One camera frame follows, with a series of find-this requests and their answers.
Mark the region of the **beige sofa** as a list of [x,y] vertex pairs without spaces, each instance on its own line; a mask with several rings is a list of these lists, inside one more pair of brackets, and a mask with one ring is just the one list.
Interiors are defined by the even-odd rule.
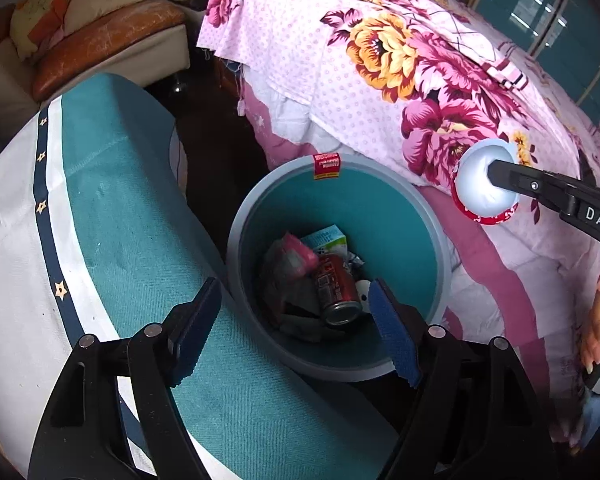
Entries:
[[9,37],[15,7],[0,9],[0,151],[49,100],[99,73],[148,84],[189,68],[185,13],[143,0],[62,38],[38,62],[20,60]]

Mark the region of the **cream orange plush pillow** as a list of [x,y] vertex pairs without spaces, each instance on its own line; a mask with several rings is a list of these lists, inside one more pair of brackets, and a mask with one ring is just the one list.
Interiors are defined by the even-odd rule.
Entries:
[[20,0],[12,11],[9,36],[20,60],[27,61],[99,18],[141,1]]

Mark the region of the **teal white bed cover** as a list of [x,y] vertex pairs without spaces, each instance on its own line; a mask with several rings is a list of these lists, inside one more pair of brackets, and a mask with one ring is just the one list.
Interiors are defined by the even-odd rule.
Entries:
[[[0,155],[0,445],[26,471],[72,347],[126,338],[224,280],[171,165],[173,116],[99,74],[30,118]],[[396,434],[354,389],[314,389],[271,359],[223,300],[174,390],[215,479],[373,479]]]

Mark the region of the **white red paper cup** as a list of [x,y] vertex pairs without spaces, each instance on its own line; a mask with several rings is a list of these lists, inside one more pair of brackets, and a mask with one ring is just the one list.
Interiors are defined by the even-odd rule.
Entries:
[[516,164],[513,145],[502,139],[477,142],[460,156],[452,185],[452,197],[458,209],[470,220],[485,226],[509,220],[519,202],[517,193],[491,183],[488,169],[492,162]]

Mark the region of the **red bin label sticker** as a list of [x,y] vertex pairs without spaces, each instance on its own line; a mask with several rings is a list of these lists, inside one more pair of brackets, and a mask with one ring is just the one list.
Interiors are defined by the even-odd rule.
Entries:
[[313,177],[315,180],[338,178],[341,169],[341,157],[338,153],[313,155]]

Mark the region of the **pink floral bed quilt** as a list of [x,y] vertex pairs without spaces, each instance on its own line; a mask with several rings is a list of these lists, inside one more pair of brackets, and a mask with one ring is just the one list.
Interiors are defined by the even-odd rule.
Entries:
[[537,62],[452,0],[209,0],[198,44],[242,68],[240,107],[268,166],[358,153],[416,185],[451,243],[444,324],[508,338],[538,393],[579,392],[600,244],[530,198],[483,226],[451,197],[460,156],[486,139],[600,186],[600,122]]

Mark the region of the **orange leather sofa cushion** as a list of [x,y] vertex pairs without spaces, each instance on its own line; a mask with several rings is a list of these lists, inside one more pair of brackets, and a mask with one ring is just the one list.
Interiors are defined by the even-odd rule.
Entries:
[[32,98],[41,103],[88,70],[160,32],[173,32],[185,21],[185,14],[166,0],[143,0],[98,18],[42,56],[34,70]]

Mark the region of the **blue milk carton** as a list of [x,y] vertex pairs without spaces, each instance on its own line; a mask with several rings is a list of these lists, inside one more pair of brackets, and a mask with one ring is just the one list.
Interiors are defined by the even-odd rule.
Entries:
[[303,245],[310,248],[315,255],[336,255],[344,261],[348,260],[349,247],[346,234],[336,224],[301,237]]

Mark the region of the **red Coca-Cola can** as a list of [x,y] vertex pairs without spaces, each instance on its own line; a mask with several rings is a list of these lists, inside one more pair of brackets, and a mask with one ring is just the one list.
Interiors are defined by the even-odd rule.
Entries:
[[326,324],[343,326],[362,313],[355,280],[340,255],[321,255],[312,280],[321,316]]

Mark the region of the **pink snack wrapper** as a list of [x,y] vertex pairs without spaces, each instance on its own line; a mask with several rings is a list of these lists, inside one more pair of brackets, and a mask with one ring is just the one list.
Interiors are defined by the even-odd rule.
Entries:
[[298,237],[286,233],[268,248],[265,265],[277,283],[286,284],[313,272],[318,265],[318,257]]

